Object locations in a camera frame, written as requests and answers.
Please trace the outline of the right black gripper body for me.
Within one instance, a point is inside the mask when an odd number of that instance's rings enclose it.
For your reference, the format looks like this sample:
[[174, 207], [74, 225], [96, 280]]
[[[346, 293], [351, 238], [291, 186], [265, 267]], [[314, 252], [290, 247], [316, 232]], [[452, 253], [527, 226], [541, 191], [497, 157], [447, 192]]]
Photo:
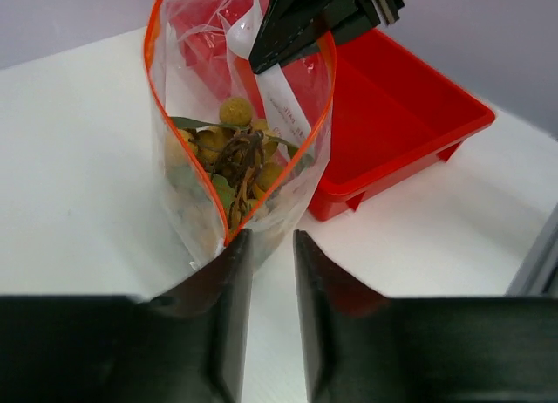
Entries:
[[404, 7], [404, 0], [329, 0], [322, 18], [335, 44], [343, 45], [381, 24], [395, 24]]

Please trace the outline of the brown toy longan bunch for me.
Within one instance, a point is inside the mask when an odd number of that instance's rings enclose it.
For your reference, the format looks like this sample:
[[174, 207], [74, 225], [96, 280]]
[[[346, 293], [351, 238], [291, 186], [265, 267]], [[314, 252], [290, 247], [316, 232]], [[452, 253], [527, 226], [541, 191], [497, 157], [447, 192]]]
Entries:
[[218, 118], [216, 124], [181, 116], [171, 121], [206, 171], [233, 233], [284, 170], [274, 158], [278, 147], [285, 147], [290, 158], [299, 147], [280, 138], [264, 118], [256, 117], [243, 97], [225, 99]]

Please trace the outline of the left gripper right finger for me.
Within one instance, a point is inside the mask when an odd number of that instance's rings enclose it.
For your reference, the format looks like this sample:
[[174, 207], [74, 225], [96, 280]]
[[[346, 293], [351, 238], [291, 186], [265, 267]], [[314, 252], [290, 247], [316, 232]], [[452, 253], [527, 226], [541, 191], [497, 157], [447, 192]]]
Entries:
[[550, 297], [387, 297], [294, 237], [311, 402], [554, 402]]

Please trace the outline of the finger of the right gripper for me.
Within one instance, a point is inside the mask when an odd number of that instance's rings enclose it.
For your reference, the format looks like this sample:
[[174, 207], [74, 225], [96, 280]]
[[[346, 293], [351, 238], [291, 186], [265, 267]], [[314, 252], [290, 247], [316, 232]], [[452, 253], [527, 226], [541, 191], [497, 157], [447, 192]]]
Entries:
[[251, 70], [261, 74], [286, 65], [310, 51], [343, 19], [343, 0], [269, 0], [248, 57]]

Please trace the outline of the clear orange zip top bag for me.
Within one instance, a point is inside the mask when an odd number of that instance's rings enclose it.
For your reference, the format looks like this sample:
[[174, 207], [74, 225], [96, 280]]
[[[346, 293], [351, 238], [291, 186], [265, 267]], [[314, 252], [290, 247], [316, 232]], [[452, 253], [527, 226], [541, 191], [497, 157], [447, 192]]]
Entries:
[[156, 0], [144, 62], [163, 207], [199, 269], [243, 229], [266, 260], [330, 160], [337, 59], [329, 33], [256, 73], [288, 33], [274, 0]]

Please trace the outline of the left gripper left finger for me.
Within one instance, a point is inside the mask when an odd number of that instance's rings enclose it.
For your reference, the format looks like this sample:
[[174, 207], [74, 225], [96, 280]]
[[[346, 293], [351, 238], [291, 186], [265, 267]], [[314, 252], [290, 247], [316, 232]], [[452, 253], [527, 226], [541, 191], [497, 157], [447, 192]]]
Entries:
[[151, 300], [4, 295], [4, 402], [237, 402], [253, 235]]

